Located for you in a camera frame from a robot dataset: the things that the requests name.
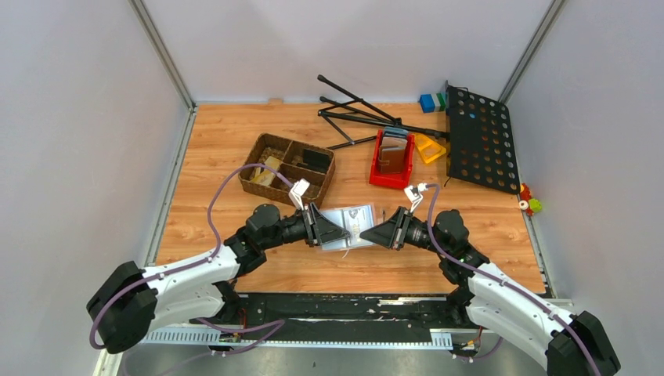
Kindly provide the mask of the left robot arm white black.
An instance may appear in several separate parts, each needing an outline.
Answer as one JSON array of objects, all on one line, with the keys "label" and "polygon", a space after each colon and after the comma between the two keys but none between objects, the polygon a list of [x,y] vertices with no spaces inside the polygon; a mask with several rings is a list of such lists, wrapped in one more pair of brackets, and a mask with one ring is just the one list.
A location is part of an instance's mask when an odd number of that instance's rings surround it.
[{"label": "left robot arm white black", "polygon": [[299,241],[319,247],[348,235],[314,204],[290,216],[282,216],[273,204],[263,204],[210,251],[155,267],[124,262],[86,305],[92,320],[90,344],[117,354],[171,324],[212,317],[232,323],[240,303],[230,282],[265,263],[267,250]]}]

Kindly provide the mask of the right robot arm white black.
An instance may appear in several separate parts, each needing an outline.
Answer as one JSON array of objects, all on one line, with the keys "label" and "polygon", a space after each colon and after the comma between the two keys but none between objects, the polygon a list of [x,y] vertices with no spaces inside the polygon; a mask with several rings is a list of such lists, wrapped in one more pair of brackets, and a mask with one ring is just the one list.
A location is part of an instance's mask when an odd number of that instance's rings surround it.
[{"label": "right robot arm white black", "polygon": [[421,221],[401,207],[361,238],[399,250],[410,244],[437,254],[444,277],[456,285],[447,316],[458,327],[489,329],[534,359],[549,375],[615,375],[622,366],[599,319],[574,314],[512,280],[468,240],[457,210]]}]

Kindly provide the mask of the grey VIP credit card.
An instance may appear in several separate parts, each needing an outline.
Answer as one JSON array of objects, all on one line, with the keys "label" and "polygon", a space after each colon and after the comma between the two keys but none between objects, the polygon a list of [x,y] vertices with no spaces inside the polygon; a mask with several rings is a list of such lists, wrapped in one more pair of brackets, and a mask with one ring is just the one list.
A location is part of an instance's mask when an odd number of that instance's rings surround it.
[{"label": "grey VIP credit card", "polygon": [[345,247],[361,248],[373,245],[369,241],[362,240],[359,235],[375,225],[374,208],[370,204],[340,208],[337,210],[340,226],[344,227],[349,233],[345,239]]}]

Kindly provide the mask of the black credit card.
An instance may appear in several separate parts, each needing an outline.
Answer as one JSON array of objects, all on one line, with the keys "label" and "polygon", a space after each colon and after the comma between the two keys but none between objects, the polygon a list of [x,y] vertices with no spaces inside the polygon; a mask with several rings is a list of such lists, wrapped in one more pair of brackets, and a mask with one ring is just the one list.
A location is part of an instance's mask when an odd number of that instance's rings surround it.
[{"label": "black credit card", "polygon": [[310,149],[304,149],[302,154],[303,162],[306,165],[322,169],[327,169],[330,166],[331,157],[328,154]]},{"label": "black credit card", "polygon": [[324,175],[326,175],[328,173],[328,170],[329,170],[328,165],[306,164],[306,163],[301,162],[301,163],[297,163],[296,166],[299,167],[299,168],[304,168],[304,169],[307,169],[309,171],[314,171],[314,172],[324,174]]}]

